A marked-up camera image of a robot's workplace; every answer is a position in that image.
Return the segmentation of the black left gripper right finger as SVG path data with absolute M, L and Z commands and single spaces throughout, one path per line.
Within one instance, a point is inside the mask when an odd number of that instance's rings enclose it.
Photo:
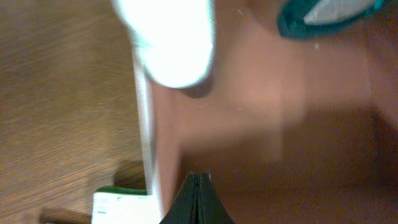
M 195 223 L 234 224 L 214 190 L 209 174 L 197 174 L 195 187 L 197 193 Z

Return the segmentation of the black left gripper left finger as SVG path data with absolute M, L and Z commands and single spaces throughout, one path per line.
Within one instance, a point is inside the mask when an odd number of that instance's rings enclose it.
M 170 210 L 160 224 L 194 224 L 197 222 L 197 175 L 188 174 Z

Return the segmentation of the green white soap packet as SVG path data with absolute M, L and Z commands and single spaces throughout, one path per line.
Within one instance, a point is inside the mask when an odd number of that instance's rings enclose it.
M 109 185 L 93 194 L 91 224 L 159 224 L 161 219 L 157 198 L 146 190 Z

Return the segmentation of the pink cardboard box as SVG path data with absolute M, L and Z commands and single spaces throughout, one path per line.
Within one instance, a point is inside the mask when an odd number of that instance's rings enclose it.
M 397 222 L 397 2 L 345 31 L 282 39 L 282 1 L 215 1 L 193 90 L 152 86 L 161 212 L 209 172 L 236 223 Z

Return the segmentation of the purple foaming soap pump bottle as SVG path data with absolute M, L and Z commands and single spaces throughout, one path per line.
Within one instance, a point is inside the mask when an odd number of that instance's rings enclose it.
M 213 1 L 114 0 L 112 4 L 151 80 L 191 98 L 209 94 L 216 50 Z

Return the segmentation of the teal mouthwash bottle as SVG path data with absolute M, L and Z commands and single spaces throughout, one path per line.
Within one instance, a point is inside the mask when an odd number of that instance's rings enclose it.
M 376 13 L 385 3 L 385 0 L 289 0 L 277 16 L 279 34 L 294 40 L 332 35 Z

